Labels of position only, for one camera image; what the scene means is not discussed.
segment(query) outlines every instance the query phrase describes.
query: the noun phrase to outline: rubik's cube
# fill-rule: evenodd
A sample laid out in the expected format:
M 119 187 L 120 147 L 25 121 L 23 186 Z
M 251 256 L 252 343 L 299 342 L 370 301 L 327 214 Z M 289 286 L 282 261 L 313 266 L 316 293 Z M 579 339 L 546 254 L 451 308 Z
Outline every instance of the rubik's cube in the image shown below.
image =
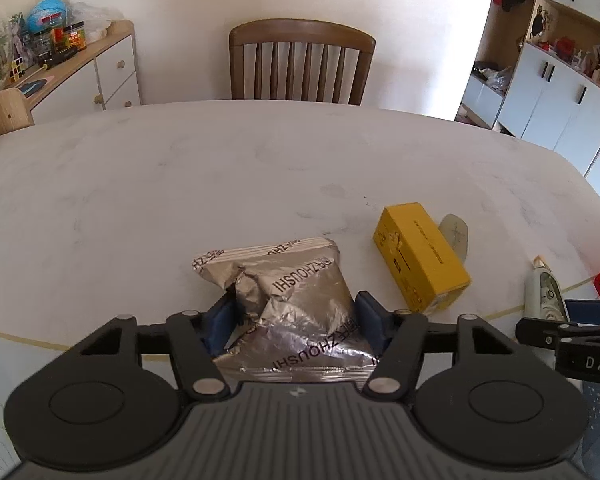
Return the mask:
M 24 75 L 24 61 L 21 57 L 17 57 L 11 61 L 11 69 L 9 70 L 9 81 L 15 83 Z

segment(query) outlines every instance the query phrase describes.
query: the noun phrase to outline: wooden chair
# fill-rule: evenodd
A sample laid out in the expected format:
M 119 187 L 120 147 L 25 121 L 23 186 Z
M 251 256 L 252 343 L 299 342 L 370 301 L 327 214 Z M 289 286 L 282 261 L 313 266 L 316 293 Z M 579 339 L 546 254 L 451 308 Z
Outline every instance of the wooden chair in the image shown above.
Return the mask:
M 342 73 L 346 49 L 358 51 L 358 63 L 349 95 L 350 105 L 359 105 L 365 91 L 366 77 L 369 74 L 371 59 L 376 48 L 376 40 L 370 35 L 355 28 L 337 23 L 318 22 L 315 20 L 272 19 L 258 20 L 235 27 L 229 33 L 229 60 L 231 68 L 231 97 L 244 99 L 244 46 L 256 44 L 255 78 L 253 95 L 262 99 L 262 44 L 273 43 L 271 52 L 271 77 L 269 98 L 278 98 L 278 43 L 289 43 L 289 55 L 286 63 L 285 99 L 293 99 L 295 48 L 296 43 L 306 43 L 304 51 L 304 70 L 302 72 L 302 101 L 309 99 L 312 44 L 322 45 L 320 73 L 316 100 L 324 101 L 324 87 L 327 77 L 329 45 L 339 46 L 338 67 L 333 86 L 332 103 L 340 101 Z
M 33 117 L 24 94 L 17 88 L 0 90 L 0 136 L 27 126 L 33 126 Z

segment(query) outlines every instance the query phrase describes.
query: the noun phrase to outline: white logo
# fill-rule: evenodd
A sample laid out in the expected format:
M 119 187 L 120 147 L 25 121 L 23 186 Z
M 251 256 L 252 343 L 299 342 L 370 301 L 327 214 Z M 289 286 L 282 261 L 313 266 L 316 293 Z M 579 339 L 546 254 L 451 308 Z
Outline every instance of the white logo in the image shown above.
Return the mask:
M 306 394 L 306 390 L 302 386 L 296 386 L 295 389 L 289 390 L 289 395 L 293 395 L 296 399 Z

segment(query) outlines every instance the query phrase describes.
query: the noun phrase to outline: tabletop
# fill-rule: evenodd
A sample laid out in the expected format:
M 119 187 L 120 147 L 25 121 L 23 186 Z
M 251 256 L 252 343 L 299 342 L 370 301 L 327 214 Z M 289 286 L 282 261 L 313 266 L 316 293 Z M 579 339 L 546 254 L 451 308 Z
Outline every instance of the tabletop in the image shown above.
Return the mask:
M 433 320 L 471 312 L 512 335 L 538 254 L 567 297 L 595 297 L 600 198 L 557 153 L 489 130 L 366 107 L 233 101 L 100 112 L 1 136 L 0 476 L 17 460 L 2 424 L 10 391 L 116 314 L 155 323 L 206 310 L 221 291 L 192 270 L 199 253 L 326 236 L 352 294 L 403 308 L 372 234 L 384 206 L 405 202 L 469 227 L 473 283 Z M 167 362 L 145 367 L 168 375 Z

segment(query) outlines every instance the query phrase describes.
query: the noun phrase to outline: clear plastic bag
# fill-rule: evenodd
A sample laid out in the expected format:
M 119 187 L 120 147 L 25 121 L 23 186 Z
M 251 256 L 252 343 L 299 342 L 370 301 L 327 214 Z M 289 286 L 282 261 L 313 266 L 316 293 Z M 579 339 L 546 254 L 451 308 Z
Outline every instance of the clear plastic bag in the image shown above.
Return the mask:
M 107 35 L 107 28 L 113 20 L 123 20 L 119 10 L 93 7 L 84 2 L 68 4 L 68 22 L 84 22 L 87 44 L 101 40 Z
M 507 91 L 509 85 L 511 83 L 511 77 L 513 76 L 513 70 L 510 66 L 507 66 L 504 70 L 500 70 L 494 74 L 491 74 L 486 81 L 486 85 L 489 88 L 494 89 L 496 92 L 504 92 Z

